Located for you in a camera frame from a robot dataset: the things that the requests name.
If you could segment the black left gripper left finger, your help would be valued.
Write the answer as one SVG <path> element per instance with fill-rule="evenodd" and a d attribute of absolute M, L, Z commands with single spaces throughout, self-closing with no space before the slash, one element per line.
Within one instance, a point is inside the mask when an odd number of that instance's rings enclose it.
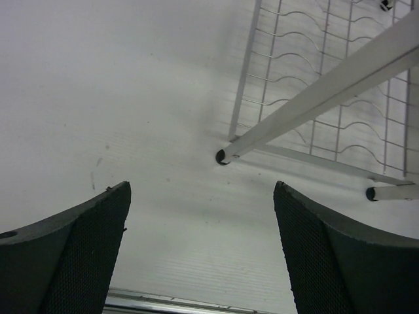
<path fill-rule="evenodd" d="M 130 204 L 131 186 L 124 181 L 1 233 L 1 312 L 101 313 Z"/>

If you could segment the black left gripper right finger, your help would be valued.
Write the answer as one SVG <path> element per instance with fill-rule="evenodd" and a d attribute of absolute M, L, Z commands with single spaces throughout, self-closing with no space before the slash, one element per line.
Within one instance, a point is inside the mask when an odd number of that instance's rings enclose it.
<path fill-rule="evenodd" d="M 417 313 L 418 240 L 342 215 L 284 182 L 273 194 L 299 313 Z"/>

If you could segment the stainless steel dish rack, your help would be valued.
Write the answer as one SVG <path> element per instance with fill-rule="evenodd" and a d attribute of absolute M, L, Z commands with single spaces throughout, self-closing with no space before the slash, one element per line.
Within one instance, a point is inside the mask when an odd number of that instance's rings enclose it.
<path fill-rule="evenodd" d="M 416 200 L 418 174 L 413 172 L 413 169 L 418 168 L 418 151 L 414 149 L 418 145 L 418 85 L 412 82 L 412 76 L 407 80 L 402 181 L 338 161 L 268 145 L 268 142 L 308 121 L 315 120 L 332 108 L 378 86 L 385 80 L 392 79 L 403 71 L 412 74 L 416 66 L 418 66 L 418 9 L 411 8 L 398 23 L 373 38 L 353 56 L 340 62 L 243 136 L 235 137 L 231 144 L 216 153 L 215 160 L 225 166 L 252 150 L 268 149 L 280 156 L 382 183 L 381 187 L 366 189 L 365 195 L 369 201 Z"/>

